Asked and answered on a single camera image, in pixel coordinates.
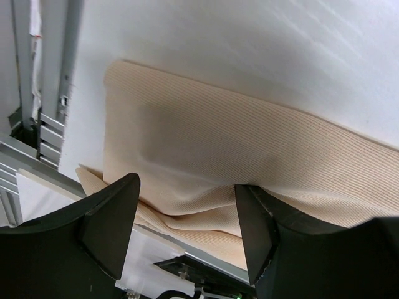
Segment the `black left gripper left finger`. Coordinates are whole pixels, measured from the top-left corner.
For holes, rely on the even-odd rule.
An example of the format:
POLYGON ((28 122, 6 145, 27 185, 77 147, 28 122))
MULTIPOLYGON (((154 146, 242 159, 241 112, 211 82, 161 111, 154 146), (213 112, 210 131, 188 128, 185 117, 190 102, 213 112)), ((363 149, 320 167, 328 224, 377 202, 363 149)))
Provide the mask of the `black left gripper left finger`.
POLYGON ((1 229, 2 298, 123 298, 73 240, 72 218, 1 229))

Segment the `beige trousers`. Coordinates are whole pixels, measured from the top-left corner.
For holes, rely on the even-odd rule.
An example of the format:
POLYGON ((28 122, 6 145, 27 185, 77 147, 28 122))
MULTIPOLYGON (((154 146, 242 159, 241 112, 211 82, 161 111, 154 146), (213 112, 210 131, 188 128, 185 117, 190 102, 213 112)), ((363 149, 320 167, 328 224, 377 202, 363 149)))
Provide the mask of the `beige trousers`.
POLYGON ((140 177, 135 223, 246 268, 235 184, 352 227, 398 214, 398 150, 298 110, 131 62, 105 72, 103 173, 140 177))

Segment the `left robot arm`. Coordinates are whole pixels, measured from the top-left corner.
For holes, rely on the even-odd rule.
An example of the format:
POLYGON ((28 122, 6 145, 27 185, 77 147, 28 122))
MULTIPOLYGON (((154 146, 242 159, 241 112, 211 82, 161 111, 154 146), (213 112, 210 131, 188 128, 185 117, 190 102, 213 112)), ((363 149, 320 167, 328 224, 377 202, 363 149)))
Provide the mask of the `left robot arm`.
MULTIPOLYGON (((105 189, 18 227, 1 228, 4 298, 124 298, 121 278, 140 178, 105 189)), ((195 298, 397 298, 398 218, 352 228, 316 219, 261 187, 235 185, 249 284, 200 262, 189 268, 195 298)))

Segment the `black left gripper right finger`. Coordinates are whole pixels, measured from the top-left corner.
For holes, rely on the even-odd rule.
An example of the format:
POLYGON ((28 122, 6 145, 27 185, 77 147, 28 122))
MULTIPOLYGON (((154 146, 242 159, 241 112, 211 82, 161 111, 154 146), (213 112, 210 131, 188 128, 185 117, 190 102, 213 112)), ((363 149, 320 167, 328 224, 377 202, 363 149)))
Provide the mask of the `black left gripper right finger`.
POLYGON ((398 218, 352 228, 316 219, 261 187, 235 185, 249 283, 258 298, 397 298, 398 218))

